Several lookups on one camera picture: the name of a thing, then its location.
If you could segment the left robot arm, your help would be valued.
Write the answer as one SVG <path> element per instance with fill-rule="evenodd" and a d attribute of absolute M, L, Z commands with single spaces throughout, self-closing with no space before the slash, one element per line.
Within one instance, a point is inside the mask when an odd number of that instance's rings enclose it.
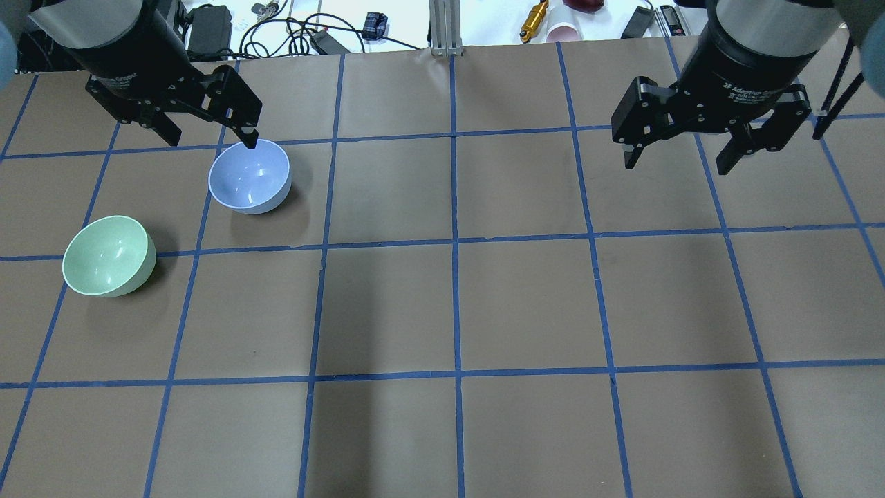
<path fill-rule="evenodd" d="M 89 72 L 86 91 L 117 122 L 179 144 L 171 113 L 227 127 L 250 149 L 262 101 L 234 67 L 206 75 L 153 1 L 34 1 L 29 17 Z"/>

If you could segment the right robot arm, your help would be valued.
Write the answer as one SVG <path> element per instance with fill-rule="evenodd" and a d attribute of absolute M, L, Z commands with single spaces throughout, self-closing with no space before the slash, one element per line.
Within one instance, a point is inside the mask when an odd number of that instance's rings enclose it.
<path fill-rule="evenodd" d="M 729 133 L 719 174 L 758 151 L 781 151 L 812 113 L 797 76 L 840 24 L 831 1 L 708 1 L 708 20 L 676 81 L 630 82 L 611 139 L 632 169 L 644 149 L 681 133 Z"/>

